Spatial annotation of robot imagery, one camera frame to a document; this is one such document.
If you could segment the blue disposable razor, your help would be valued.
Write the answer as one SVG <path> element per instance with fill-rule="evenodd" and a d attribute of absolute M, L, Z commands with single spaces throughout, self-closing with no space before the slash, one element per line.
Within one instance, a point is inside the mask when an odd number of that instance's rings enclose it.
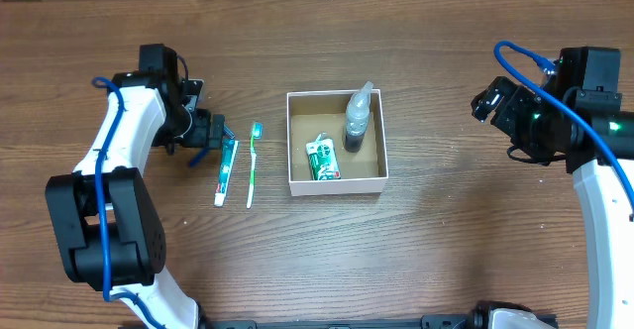
<path fill-rule="evenodd" d="M 235 133 L 228 127 L 228 126 L 224 126 L 224 137 L 234 140 L 235 139 Z M 199 164 L 211 151 L 210 148 L 203 148 L 189 163 L 188 166 L 189 167 L 194 167 L 197 164 Z"/>

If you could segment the green soap packet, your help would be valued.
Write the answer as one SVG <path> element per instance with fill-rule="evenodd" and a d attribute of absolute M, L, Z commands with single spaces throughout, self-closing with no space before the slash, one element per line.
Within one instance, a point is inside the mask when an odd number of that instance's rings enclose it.
<path fill-rule="evenodd" d="M 313 180 L 334 180 L 341 178 L 339 164 L 336 158 L 335 145 L 326 133 L 306 144 L 306 153 Z"/>

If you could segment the clear bottle with dark liquid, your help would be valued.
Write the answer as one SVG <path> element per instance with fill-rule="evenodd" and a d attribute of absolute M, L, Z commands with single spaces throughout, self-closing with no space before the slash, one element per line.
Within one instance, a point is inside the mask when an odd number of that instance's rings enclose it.
<path fill-rule="evenodd" d="M 348 102 L 344 138 L 344 148 L 347 152 L 357 153 L 362 147 L 370 119 L 372 89 L 373 83 L 368 81 Z"/>

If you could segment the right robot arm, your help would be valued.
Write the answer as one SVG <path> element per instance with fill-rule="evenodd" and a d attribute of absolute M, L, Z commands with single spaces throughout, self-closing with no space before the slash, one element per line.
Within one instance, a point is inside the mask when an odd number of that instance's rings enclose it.
<path fill-rule="evenodd" d="M 565 162 L 581 205 L 589 328 L 633 325 L 633 115 L 621 108 L 621 52 L 564 48 L 548 59 L 509 41 L 493 49 L 506 75 L 471 103 L 523 152 L 526 164 Z"/>

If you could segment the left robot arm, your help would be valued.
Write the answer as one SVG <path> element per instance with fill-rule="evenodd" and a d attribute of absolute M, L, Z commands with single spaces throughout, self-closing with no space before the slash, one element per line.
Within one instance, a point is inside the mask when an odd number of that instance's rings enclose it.
<path fill-rule="evenodd" d="M 205 156 L 221 148 L 224 118 L 202 109 L 204 85 L 163 44 L 142 45 L 139 66 L 92 84 L 108 108 L 88 153 L 49 179 L 45 197 L 63 269 L 107 302 L 125 303 L 148 328 L 207 328 L 201 304 L 166 267 L 166 236 L 144 183 L 153 148 Z"/>

